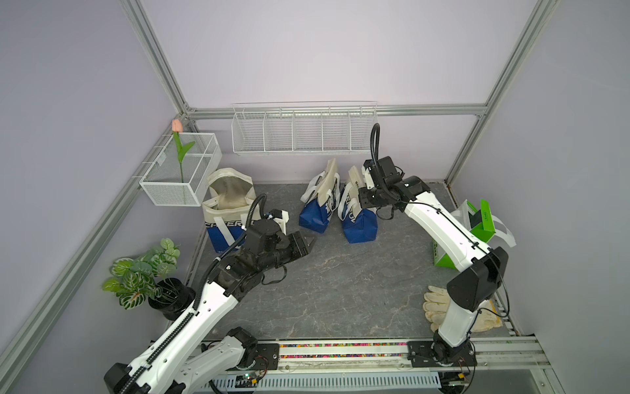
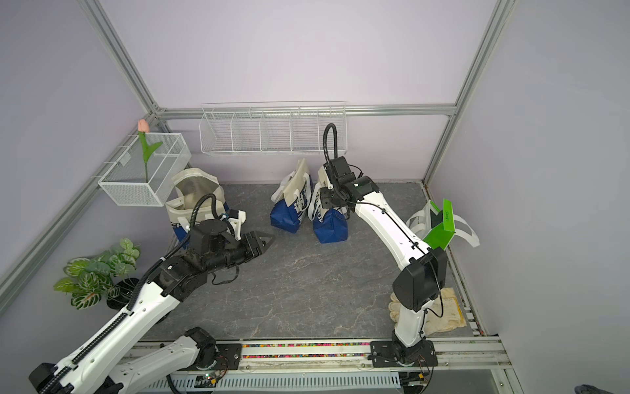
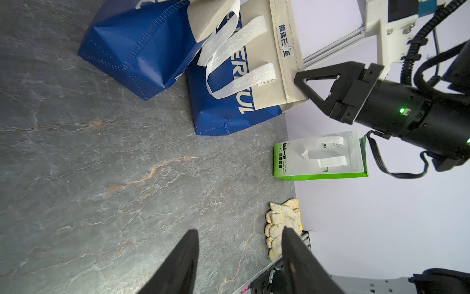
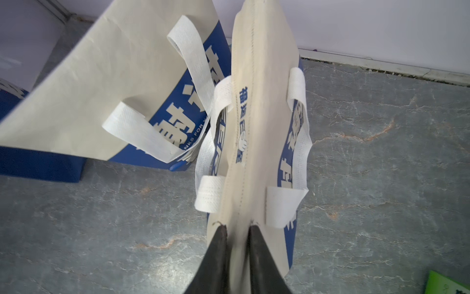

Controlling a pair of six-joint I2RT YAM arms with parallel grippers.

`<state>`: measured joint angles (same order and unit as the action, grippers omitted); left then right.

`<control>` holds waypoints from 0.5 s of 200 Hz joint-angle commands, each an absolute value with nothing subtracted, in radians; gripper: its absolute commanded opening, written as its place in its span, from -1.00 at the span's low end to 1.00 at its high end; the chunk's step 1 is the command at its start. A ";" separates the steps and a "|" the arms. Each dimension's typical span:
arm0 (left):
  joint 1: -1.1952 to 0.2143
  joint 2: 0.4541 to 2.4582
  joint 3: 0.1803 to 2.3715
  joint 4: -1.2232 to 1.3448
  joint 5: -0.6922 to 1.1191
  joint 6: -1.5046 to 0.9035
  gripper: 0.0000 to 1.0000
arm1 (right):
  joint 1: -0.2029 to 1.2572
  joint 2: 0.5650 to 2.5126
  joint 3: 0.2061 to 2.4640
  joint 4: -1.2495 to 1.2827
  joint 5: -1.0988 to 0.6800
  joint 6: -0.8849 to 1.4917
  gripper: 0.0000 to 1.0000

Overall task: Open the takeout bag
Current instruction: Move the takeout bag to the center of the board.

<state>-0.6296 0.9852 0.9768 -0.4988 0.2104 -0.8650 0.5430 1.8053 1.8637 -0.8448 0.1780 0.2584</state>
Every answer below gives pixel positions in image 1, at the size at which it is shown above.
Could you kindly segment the blue beige takeout bag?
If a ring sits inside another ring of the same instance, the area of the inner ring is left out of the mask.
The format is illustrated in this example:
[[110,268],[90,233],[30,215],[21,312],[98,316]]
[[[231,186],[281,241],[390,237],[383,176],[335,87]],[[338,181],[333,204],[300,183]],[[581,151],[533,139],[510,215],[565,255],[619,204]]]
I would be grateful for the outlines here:
[[210,199],[202,203],[205,227],[213,249],[221,254],[243,234],[257,195],[252,178],[231,167],[213,172],[208,190]]

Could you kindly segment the green and white takeout bag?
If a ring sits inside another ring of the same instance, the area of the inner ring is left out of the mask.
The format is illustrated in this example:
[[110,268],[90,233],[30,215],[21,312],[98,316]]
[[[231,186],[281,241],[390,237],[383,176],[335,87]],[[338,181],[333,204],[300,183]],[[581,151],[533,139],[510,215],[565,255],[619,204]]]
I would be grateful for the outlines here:
[[492,213],[487,200],[481,199],[479,208],[464,200],[451,215],[480,241],[488,244],[492,238],[500,238],[508,247],[516,246],[513,233]]

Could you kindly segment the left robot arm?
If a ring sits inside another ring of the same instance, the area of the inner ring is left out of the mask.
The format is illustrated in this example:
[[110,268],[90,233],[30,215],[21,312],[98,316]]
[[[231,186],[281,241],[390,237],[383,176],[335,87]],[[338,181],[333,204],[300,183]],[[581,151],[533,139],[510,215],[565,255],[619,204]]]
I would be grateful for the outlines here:
[[255,287],[266,272],[307,256],[314,242],[280,225],[284,211],[266,212],[267,196],[254,199],[243,233],[210,264],[195,298],[175,323],[129,364],[116,363],[104,382],[111,393],[193,393],[228,369],[256,363],[257,340],[235,328],[200,355],[193,353],[214,326]]

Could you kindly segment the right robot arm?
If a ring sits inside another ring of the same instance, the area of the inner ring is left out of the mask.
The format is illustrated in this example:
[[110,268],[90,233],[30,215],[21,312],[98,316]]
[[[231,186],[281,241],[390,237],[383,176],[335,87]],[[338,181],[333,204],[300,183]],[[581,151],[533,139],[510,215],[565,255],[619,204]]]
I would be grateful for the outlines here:
[[422,179],[405,178],[391,157],[381,158],[380,134],[380,124],[375,123],[370,133],[371,158],[364,163],[366,186],[359,189],[359,203],[362,208],[390,206],[400,210],[451,257],[459,272],[446,286],[451,302],[432,344],[417,355],[441,366],[452,366],[475,355],[470,334],[482,312],[482,302],[504,283],[509,255],[503,248],[493,249],[474,236],[442,206]]

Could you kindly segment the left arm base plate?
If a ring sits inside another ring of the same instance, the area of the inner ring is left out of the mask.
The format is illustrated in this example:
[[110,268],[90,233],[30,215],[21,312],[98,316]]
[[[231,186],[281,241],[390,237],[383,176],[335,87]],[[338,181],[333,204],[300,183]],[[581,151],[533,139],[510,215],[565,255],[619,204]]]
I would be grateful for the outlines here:
[[275,342],[259,343],[244,351],[243,358],[236,366],[242,370],[276,370],[280,361],[280,345]]

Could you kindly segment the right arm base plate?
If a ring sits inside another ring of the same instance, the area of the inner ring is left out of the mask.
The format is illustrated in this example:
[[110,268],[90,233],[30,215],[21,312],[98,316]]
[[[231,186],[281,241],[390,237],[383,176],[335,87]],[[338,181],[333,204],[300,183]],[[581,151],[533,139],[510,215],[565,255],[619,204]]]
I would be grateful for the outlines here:
[[437,341],[408,341],[408,360],[414,368],[424,367],[457,367],[477,366],[476,353],[471,341],[451,347],[446,342]]

